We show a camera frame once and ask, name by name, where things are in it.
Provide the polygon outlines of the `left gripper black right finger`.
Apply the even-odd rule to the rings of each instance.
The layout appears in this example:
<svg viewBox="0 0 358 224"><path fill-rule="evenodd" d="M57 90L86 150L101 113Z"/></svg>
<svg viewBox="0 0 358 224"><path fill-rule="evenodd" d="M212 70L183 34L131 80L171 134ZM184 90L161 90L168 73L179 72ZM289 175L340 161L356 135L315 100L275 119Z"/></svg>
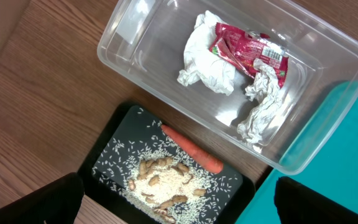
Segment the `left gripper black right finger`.
<svg viewBox="0 0 358 224"><path fill-rule="evenodd" d="M274 204L282 224L358 224L358 214L289 178L275 186Z"/></svg>

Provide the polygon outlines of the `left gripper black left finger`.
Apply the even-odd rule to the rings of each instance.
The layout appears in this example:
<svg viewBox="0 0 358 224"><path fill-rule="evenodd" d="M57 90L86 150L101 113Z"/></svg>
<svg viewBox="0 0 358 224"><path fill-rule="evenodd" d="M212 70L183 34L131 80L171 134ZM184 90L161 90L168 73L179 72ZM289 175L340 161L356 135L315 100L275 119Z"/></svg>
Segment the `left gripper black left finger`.
<svg viewBox="0 0 358 224"><path fill-rule="evenodd" d="M73 224L83 196L83 181L72 172L0 208L0 223Z"/></svg>

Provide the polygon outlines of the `orange carrot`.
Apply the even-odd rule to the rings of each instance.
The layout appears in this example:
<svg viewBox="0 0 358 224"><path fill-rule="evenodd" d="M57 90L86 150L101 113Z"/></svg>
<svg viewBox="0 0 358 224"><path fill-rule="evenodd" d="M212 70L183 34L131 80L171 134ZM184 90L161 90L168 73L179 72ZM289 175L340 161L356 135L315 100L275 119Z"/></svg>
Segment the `orange carrot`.
<svg viewBox="0 0 358 224"><path fill-rule="evenodd" d="M224 164L222 161L197 146L179 132L165 124L161 126L161 129L206 171L218 174L223 170Z"/></svg>

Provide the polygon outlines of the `red snack wrapper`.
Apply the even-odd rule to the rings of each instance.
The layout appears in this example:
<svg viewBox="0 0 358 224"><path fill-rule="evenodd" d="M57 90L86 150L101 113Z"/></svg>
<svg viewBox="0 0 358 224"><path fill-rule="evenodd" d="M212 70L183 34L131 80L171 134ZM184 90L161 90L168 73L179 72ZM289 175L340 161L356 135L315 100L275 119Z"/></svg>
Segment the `red snack wrapper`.
<svg viewBox="0 0 358 224"><path fill-rule="evenodd" d="M288 57L285 48L270 41L263 33L246 32L238 27L217 23L216 38L209 51L229 62L238 70L254 78L259 71L254 60L260 59L271 66L278 78L278 85L285 83L288 71Z"/></svg>

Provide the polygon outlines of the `white napkin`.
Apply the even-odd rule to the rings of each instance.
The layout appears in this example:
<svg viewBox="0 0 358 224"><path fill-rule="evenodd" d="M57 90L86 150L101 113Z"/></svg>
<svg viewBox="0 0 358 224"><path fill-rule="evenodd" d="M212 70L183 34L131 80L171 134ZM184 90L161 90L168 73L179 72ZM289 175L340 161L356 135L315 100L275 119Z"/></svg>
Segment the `white napkin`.
<svg viewBox="0 0 358 224"><path fill-rule="evenodd" d="M216 39L216 24L222 22L210 11L197 16L183 53L184 69L179 71L177 78L183 86L201 81L215 93L229 96L234 91L236 68L209 51Z"/></svg>

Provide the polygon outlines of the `black waste tray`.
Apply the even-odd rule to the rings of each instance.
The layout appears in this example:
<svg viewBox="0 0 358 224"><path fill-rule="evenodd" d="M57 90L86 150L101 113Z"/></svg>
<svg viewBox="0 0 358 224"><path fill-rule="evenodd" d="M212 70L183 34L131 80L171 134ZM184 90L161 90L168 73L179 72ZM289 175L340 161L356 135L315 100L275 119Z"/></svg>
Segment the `black waste tray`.
<svg viewBox="0 0 358 224"><path fill-rule="evenodd" d="M225 164L218 174L204 170L161 129L161 120L139 105L123 103L113 114L78 173L85 194L128 223L162 223L150 205L127 191L141 159L171 156L206 183L196 204L170 209L177 223L235 223L255 194L253 182Z"/></svg>

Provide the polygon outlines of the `clear plastic waste bin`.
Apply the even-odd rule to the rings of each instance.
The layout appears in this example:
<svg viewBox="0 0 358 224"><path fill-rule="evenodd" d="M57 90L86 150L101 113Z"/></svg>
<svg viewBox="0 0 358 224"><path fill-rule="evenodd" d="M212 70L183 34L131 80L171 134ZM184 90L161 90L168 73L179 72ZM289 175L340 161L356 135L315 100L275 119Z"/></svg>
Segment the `clear plastic waste bin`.
<svg viewBox="0 0 358 224"><path fill-rule="evenodd" d="M178 83L185 44L206 11L271 36L289 58L283 105L257 144L237 133L254 107L244 94L249 77L236 72L230 95ZM123 77L288 175L305 169L358 97L358 41L293 1L119 1L97 53Z"/></svg>

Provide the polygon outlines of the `teal plastic tray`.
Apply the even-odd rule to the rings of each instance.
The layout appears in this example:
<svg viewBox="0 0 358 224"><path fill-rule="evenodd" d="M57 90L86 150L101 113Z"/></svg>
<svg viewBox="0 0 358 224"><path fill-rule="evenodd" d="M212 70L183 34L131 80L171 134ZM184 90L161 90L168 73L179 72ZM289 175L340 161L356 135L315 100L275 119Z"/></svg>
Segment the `teal plastic tray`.
<svg viewBox="0 0 358 224"><path fill-rule="evenodd" d="M343 83L333 88L314 118L328 114L346 87ZM273 196L283 176L287 175L271 171L235 223L280 223ZM358 214L358 98L304 171L289 177Z"/></svg>

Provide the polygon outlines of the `rice and peanut leftovers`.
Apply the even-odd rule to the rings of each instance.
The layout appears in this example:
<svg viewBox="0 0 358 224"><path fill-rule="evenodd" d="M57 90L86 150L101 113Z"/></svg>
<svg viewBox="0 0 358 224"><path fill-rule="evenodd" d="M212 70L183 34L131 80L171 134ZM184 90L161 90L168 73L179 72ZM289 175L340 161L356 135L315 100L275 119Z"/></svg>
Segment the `rice and peanut leftovers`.
<svg viewBox="0 0 358 224"><path fill-rule="evenodd" d="M206 183L173 157L141 159L135 178L127 180L127 191L150 205L162 223L177 223L170 209L178 204L196 204L206 193Z"/></svg>

